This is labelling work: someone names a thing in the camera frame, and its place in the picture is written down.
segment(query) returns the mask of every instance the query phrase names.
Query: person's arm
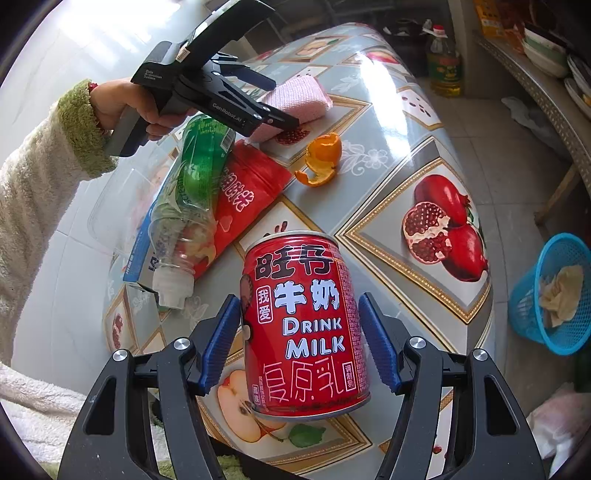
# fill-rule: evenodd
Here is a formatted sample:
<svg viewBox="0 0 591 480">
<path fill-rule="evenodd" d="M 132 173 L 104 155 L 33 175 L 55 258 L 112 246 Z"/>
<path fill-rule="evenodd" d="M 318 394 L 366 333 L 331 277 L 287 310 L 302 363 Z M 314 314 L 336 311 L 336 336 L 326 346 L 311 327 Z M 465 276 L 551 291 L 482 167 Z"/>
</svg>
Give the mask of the person's arm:
<svg viewBox="0 0 591 480">
<path fill-rule="evenodd" d="M 115 127 L 127 105 L 150 123 L 151 140 L 185 119 L 158 116 L 152 96 L 128 80 L 107 82 L 91 93 L 85 80 L 51 107 L 0 169 L 0 362 L 10 365 L 21 310 L 80 181 L 116 166 L 103 152 L 104 132 Z"/>
</svg>

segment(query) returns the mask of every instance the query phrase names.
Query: white plastic bag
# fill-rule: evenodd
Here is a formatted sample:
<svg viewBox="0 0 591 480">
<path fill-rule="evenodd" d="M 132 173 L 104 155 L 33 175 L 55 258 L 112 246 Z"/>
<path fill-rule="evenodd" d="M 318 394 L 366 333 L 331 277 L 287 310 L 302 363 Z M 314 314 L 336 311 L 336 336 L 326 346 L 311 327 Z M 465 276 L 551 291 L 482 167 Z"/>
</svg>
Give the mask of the white plastic bag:
<svg viewBox="0 0 591 480">
<path fill-rule="evenodd" d="M 565 463 L 591 426 L 591 393 L 563 384 L 527 417 L 540 456 L 554 456 L 550 476 Z"/>
<path fill-rule="evenodd" d="M 569 151 L 541 109 L 537 107 L 528 108 L 517 97 L 505 97 L 501 99 L 501 102 L 511 110 L 511 118 L 513 120 L 529 128 L 541 142 L 554 150 L 560 158 L 570 161 Z"/>
</svg>

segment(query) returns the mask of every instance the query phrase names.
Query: stack of bowls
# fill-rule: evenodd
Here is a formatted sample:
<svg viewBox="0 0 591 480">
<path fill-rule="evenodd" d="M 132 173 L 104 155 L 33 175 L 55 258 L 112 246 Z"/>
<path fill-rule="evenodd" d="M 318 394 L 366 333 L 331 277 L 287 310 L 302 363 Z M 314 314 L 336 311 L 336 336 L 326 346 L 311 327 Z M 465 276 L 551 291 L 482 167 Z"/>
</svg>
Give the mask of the stack of bowls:
<svg viewBox="0 0 591 480">
<path fill-rule="evenodd" d="M 569 74 L 566 43 L 550 32 L 530 23 L 525 24 L 523 49 L 542 72 L 556 78 Z"/>
<path fill-rule="evenodd" d="M 573 79 L 566 79 L 564 86 L 579 109 L 591 119 L 591 69 L 580 58 L 569 55 L 567 59 Z"/>
</svg>

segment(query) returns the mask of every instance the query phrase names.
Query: plastic bottle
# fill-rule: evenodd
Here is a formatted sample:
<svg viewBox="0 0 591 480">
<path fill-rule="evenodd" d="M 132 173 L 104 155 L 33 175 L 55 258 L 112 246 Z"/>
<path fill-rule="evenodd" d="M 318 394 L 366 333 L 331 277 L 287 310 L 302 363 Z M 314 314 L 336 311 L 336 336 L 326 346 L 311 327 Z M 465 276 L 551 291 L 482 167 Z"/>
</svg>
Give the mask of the plastic bottle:
<svg viewBox="0 0 591 480">
<path fill-rule="evenodd" d="M 429 31 L 433 38 L 427 42 L 427 63 L 431 90 L 445 97 L 462 93 L 462 58 L 441 25 Z"/>
<path fill-rule="evenodd" d="M 183 152 L 158 195 L 148 233 L 158 264 L 152 280 L 161 306 L 183 309 L 193 294 L 196 258 L 216 231 L 219 179 L 235 133 L 200 114 L 183 132 Z"/>
</svg>

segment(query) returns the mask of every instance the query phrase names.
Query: orange peel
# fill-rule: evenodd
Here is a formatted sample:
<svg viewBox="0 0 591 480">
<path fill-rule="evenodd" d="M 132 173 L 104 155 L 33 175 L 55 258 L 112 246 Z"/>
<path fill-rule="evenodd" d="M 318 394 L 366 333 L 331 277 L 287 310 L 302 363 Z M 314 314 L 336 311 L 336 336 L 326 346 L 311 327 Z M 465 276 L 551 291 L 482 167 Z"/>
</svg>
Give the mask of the orange peel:
<svg viewBox="0 0 591 480">
<path fill-rule="evenodd" d="M 308 187 L 325 185 L 336 175 L 342 152 L 342 142 L 334 132 L 312 140 L 306 148 L 306 165 L 314 176 L 309 178 L 306 172 L 297 170 L 294 172 L 296 179 Z"/>
</svg>

